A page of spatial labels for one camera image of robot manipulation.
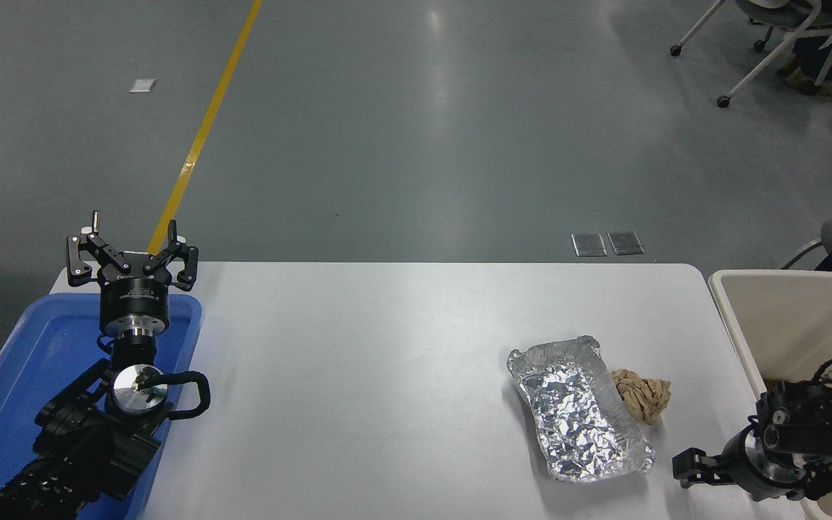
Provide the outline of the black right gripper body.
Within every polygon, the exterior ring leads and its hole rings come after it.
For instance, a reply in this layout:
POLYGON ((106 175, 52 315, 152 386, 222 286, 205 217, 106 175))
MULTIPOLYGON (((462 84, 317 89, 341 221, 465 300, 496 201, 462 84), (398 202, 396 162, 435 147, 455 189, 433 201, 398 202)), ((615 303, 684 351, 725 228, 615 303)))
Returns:
POLYGON ((832 493, 832 471, 800 455, 768 450, 755 428, 744 428, 719 457, 719 476, 729 478, 754 501, 786 498, 817 501, 832 493))

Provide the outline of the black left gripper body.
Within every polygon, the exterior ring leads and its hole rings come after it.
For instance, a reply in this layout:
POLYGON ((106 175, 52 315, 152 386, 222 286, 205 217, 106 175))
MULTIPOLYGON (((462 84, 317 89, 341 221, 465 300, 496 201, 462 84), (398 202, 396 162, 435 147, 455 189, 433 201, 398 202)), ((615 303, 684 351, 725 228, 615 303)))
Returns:
POLYGON ((98 272, 101 286, 100 329, 109 337, 162 334, 169 325, 171 275, 125 275, 115 267, 98 272))

